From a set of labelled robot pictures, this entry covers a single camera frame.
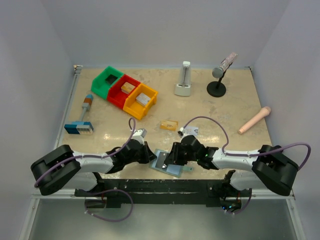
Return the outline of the black card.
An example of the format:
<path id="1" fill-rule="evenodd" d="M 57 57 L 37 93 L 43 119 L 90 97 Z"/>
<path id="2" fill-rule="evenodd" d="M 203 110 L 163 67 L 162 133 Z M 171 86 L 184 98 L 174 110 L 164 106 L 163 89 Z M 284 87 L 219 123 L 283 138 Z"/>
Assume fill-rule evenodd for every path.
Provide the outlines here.
<path id="1" fill-rule="evenodd" d="M 168 153 L 160 151 L 155 163 L 155 168 L 157 169 L 166 169 L 167 165 L 165 164 L 165 160 L 167 158 Z"/>

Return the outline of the green card holder wallet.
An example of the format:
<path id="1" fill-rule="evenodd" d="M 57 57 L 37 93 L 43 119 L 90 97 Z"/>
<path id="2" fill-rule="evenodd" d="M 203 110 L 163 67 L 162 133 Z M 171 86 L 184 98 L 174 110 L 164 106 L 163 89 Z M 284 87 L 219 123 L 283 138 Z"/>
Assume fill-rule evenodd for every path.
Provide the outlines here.
<path id="1" fill-rule="evenodd" d="M 157 156 L 157 158 L 158 158 L 159 152 L 166 152 L 167 154 L 169 154 L 167 151 L 156 149 L 154 154 Z M 155 168 L 156 161 L 157 159 L 150 162 L 149 167 L 151 169 L 154 169 L 156 171 L 159 171 L 177 178 L 179 178 L 183 172 L 192 172 L 194 170 L 194 168 L 191 166 L 185 166 L 185 165 L 181 166 L 181 165 L 174 165 L 174 164 L 167 165 L 165 169 L 158 169 L 158 168 Z"/>

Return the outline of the white VIP card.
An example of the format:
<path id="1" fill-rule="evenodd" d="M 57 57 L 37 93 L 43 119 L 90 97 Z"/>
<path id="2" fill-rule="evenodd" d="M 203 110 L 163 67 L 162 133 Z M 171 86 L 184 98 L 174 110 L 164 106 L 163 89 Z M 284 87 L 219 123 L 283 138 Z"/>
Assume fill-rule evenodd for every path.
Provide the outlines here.
<path id="1" fill-rule="evenodd" d="M 199 128 L 195 126 L 186 126 L 183 130 L 184 134 L 197 136 L 199 133 Z"/>

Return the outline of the gold VIP card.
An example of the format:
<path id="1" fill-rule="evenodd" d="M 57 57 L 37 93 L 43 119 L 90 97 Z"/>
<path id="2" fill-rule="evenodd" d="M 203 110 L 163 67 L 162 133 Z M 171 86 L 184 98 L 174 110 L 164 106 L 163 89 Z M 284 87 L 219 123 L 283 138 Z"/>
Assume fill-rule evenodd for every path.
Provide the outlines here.
<path id="1" fill-rule="evenodd" d="M 166 129 L 168 131 L 176 131 L 178 127 L 177 121 L 165 120 L 166 121 Z"/>
<path id="2" fill-rule="evenodd" d="M 163 130 L 167 129 L 167 122 L 165 120 L 161 121 L 160 128 L 163 129 Z"/>

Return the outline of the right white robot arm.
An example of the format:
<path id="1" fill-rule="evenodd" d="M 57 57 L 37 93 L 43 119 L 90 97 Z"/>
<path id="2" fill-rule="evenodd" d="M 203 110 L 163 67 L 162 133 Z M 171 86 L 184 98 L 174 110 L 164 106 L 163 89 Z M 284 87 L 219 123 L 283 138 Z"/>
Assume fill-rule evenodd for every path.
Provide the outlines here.
<path id="1" fill-rule="evenodd" d="M 229 184 L 238 191 L 267 188 L 281 196 L 290 195 L 299 168 L 279 146 L 263 145 L 253 151 L 227 152 L 204 146 L 193 135 L 173 143 L 164 165 L 183 166 L 189 161 L 207 170 L 233 170 Z"/>

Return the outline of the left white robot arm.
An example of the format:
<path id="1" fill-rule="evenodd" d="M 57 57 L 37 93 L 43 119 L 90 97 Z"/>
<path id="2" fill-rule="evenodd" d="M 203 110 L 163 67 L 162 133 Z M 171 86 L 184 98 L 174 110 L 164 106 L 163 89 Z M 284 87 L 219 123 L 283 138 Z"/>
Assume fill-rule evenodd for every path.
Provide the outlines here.
<path id="1" fill-rule="evenodd" d="M 35 161 L 30 170 L 35 178 L 34 186 L 43 196 L 48 196 L 63 188 L 89 192 L 98 185 L 98 173 L 117 173 L 131 163 L 148 164 L 156 158 L 146 141 L 136 139 L 102 154 L 72 151 L 64 144 Z"/>

